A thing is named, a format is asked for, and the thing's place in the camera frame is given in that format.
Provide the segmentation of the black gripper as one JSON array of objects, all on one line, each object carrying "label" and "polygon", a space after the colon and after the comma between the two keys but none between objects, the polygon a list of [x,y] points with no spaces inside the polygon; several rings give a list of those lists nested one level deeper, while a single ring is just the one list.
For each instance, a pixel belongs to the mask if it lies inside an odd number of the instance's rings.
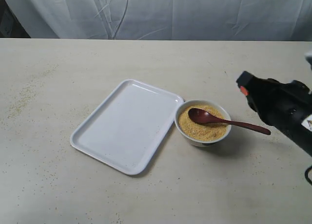
[{"label": "black gripper", "polygon": [[312,154],[312,91],[302,82],[281,83],[244,71],[236,83],[249,106],[308,155]]}]

